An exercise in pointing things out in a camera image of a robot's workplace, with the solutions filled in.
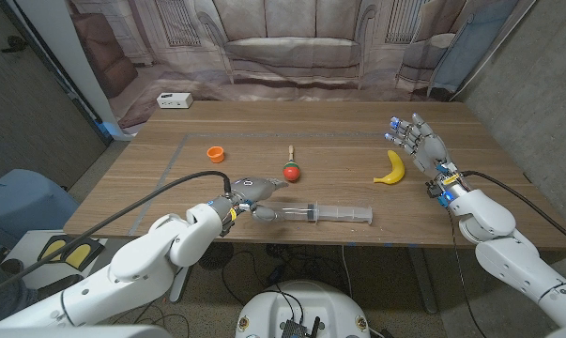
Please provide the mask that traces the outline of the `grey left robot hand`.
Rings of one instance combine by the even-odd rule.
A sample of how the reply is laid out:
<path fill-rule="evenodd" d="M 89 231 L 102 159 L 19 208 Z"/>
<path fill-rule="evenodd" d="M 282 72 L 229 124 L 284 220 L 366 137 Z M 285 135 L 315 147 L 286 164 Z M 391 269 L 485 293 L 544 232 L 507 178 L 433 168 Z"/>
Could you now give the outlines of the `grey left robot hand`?
<path fill-rule="evenodd" d="M 231 193 L 255 220 L 275 222 L 281 216 L 273 209 L 259 205 L 259 202 L 269 199 L 274 192 L 287 186 L 286 181 L 278 178 L 245 177 L 231 184 Z"/>

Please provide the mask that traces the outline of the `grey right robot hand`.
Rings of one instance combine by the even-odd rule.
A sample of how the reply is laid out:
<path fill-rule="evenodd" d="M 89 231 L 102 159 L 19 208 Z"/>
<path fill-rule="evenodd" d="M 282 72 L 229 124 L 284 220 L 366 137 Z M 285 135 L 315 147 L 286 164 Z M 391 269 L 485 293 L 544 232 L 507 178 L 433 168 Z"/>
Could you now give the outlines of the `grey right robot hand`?
<path fill-rule="evenodd" d="M 411 122 L 392 117 L 390 129 L 385 138 L 410 155 L 415 166 L 429 178 L 453 170 L 451 156 L 441 137 L 417 113 L 412 115 Z"/>

